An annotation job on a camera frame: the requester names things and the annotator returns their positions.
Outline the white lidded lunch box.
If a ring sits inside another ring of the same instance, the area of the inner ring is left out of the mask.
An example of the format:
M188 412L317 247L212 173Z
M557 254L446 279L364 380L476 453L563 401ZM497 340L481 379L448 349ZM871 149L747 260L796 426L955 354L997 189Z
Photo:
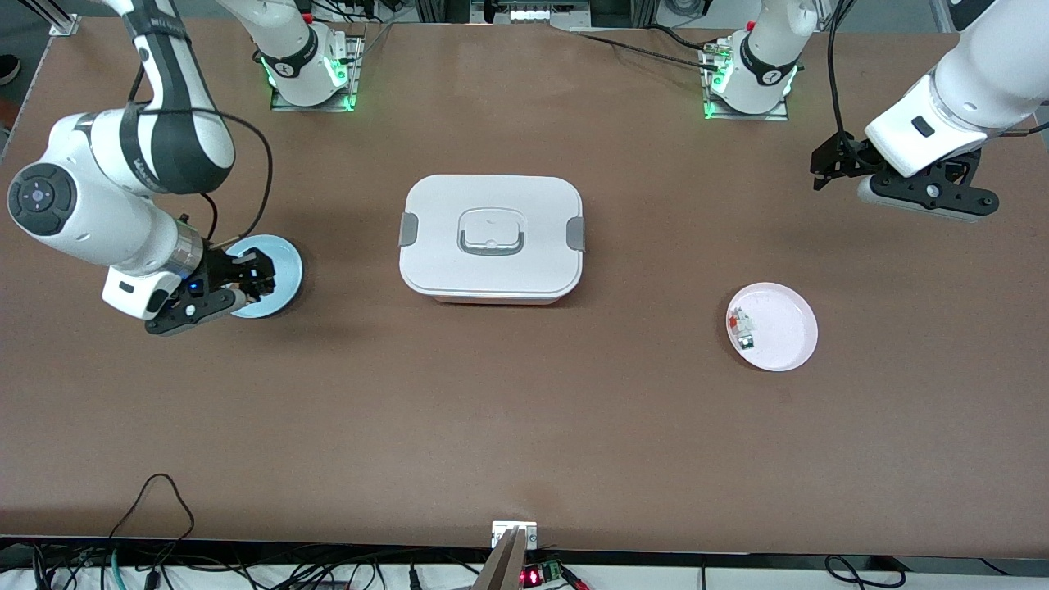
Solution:
M579 191L548 176L427 176L398 230L404 283L461 305L558 302L579 285L585 250Z

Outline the light blue round plate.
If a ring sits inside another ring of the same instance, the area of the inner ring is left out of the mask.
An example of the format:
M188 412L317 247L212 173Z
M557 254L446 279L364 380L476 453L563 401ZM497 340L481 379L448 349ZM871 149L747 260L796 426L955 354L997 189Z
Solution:
M272 234L258 234L233 243L226 253L240 257L250 249L259 249L274 262L275 288L272 294L262 296L260 302L241 307L232 315L244 319L261 319L284 312L300 293L304 276L304 264L295 246L285 238Z

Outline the pale round plate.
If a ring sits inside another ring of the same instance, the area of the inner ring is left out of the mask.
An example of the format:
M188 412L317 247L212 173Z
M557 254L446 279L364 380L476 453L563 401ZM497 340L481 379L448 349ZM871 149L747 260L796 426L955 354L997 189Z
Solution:
M735 347L727 328L732 307L741 307L753 320L756 340L753 350ZM724 329L738 356L765 372L790 372L801 367L818 343L818 324L811 305L786 285L746 285L728 303Z

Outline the white power strip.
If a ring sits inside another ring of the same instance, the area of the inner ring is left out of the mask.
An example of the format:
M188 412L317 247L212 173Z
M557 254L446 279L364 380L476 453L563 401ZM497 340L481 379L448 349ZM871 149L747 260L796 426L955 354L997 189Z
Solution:
M470 0L472 24L550 24L556 29L592 25L588 0Z

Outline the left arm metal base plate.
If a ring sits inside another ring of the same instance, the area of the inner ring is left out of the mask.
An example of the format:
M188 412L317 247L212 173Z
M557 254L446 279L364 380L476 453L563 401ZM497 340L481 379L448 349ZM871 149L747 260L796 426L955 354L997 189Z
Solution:
M775 86L764 87L745 84L744 77L747 77L748 71L738 70L734 66L731 47L726 44L728 41L728 38L722 38L715 43L706 43L697 52L703 65L713 66L713 70L705 70L701 73L704 117L726 120L772 120L773 122L789 120L787 94L790 94L792 89L792 81L797 73L797 67L793 67L789 75L786 75L786 78ZM732 75L735 72L742 72L742 77L732 79ZM768 111L738 111L727 100L726 96L729 90L746 90L749 96L756 96L763 103L768 103L771 98L776 98L777 101L770 106Z

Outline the green and white switch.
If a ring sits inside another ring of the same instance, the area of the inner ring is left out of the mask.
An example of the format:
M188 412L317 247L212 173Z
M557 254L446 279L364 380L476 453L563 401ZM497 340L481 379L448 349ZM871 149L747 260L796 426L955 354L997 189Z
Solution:
M756 346L753 320L741 307L729 310L727 328L738 351L753 350Z

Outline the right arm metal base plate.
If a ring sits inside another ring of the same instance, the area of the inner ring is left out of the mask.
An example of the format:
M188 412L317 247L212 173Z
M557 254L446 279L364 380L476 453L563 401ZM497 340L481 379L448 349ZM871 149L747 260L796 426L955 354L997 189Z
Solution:
M344 31L331 31L334 41L329 42L327 52L331 59L325 63L327 75L336 86L333 94L323 102L314 105L296 105L279 93L277 83L267 73L270 83L270 111L274 112L354 112L357 93L359 93L360 78L363 67L365 49L364 36L346 36Z

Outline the aluminium frame profile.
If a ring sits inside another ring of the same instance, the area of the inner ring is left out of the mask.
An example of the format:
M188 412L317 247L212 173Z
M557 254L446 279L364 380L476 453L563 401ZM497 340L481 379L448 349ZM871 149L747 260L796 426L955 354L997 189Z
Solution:
M69 37L79 29L81 18L74 12L67 12L57 4L57 0L17 0L26 10L31 10L48 23L50 37Z

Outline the white table edge bracket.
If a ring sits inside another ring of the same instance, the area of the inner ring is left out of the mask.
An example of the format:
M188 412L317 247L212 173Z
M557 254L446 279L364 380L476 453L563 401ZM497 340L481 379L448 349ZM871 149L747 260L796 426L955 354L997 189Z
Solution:
M538 525L532 520L494 520L491 526L491 540L490 547L492 549L498 545L505 533L509 533L515 529L524 530L524 538L527 538L527 549L529 551L536 551L539 549L538 545Z

